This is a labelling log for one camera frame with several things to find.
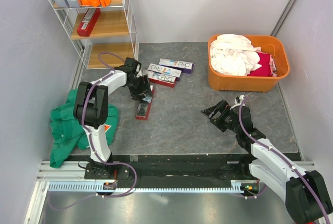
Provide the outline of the red barcode toothpaste box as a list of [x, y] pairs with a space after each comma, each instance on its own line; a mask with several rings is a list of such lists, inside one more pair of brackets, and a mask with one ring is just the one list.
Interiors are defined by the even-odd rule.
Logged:
[[82, 37], [89, 37], [100, 16], [100, 13], [99, 8], [88, 9], [76, 29], [77, 34]]

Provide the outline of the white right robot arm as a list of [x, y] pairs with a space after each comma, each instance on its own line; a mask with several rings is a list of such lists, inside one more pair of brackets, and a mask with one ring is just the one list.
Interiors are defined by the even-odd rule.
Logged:
[[221, 100], [201, 110], [219, 130], [232, 131], [239, 146], [248, 152], [239, 162], [239, 175], [244, 179], [255, 177], [274, 191], [294, 222], [310, 223], [323, 218], [325, 223], [332, 223], [332, 202], [324, 177], [317, 170], [297, 165], [254, 127], [245, 101], [246, 96], [241, 95], [233, 106]]

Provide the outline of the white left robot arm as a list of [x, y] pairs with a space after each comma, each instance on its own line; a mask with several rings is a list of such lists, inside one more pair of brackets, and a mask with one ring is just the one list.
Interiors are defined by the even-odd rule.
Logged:
[[99, 163], [96, 173], [103, 179], [114, 173], [105, 133], [109, 95], [124, 86], [128, 87], [133, 100], [148, 104], [152, 101], [152, 88], [148, 76], [141, 72], [141, 63], [127, 58], [122, 66], [111, 68], [105, 76], [93, 82], [81, 82], [74, 103], [73, 116], [87, 135], [91, 159]]

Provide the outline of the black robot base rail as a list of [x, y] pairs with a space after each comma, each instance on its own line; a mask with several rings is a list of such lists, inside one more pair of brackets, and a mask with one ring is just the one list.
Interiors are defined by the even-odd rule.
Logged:
[[114, 165], [87, 160], [86, 179], [115, 179], [137, 188], [217, 188], [232, 181], [255, 181], [249, 154], [114, 155]]

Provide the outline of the red silver R&O box front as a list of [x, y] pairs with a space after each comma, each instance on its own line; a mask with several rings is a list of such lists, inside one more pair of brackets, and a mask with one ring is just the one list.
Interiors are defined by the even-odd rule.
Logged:
[[153, 96], [149, 96], [147, 101], [145, 101], [145, 100], [140, 101], [137, 112], [136, 112], [136, 116], [135, 116], [136, 119], [138, 119], [138, 120], [147, 120], [148, 119], [152, 98], [153, 98]]

